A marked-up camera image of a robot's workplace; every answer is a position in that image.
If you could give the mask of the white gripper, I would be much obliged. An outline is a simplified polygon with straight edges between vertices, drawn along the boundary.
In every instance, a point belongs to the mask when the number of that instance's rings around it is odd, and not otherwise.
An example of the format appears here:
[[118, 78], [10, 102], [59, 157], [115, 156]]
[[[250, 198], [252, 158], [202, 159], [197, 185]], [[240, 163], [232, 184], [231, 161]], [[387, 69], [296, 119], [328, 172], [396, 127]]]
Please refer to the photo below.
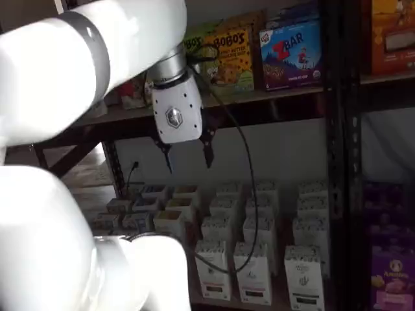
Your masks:
[[163, 153], [169, 172], [172, 173], [170, 144], [197, 139], [203, 145], [206, 166], [211, 168], [215, 158], [212, 142], [216, 131], [211, 127], [202, 130], [202, 98], [194, 76], [186, 73], [162, 88], [153, 87], [152, 107], [160, 137], [154, 136], [152, 140]]

